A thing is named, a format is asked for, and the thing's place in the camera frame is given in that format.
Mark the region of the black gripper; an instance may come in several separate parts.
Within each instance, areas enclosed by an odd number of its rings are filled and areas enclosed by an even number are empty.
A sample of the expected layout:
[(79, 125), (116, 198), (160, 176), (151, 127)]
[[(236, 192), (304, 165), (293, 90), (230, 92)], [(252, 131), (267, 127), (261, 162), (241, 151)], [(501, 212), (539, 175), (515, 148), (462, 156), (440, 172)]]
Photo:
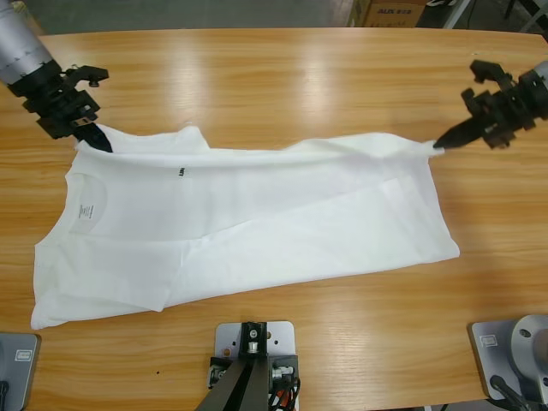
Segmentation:
[(507, 148), (517, 131), (536, 127), (533, 112), (516, 91), (485, 91), (476, 95), (468, 88), (462, 92), (462, 99), (471, 117), (437, 139), (436, 149), (460, 148), (477, 139), (491, 149)]
[(97, 87), (101, 69), (85, 65), (63, 71), (58, 63), (47, 62), (9, 85), (8, 89), (26, 100), (23, 107), (39, 116), (37, 124), (52, 139), (73, 135), (94, 149), (112, 152), (108, 138), (95, 123), (99, 105), (87, 91), (76, 89), (81, 81)]

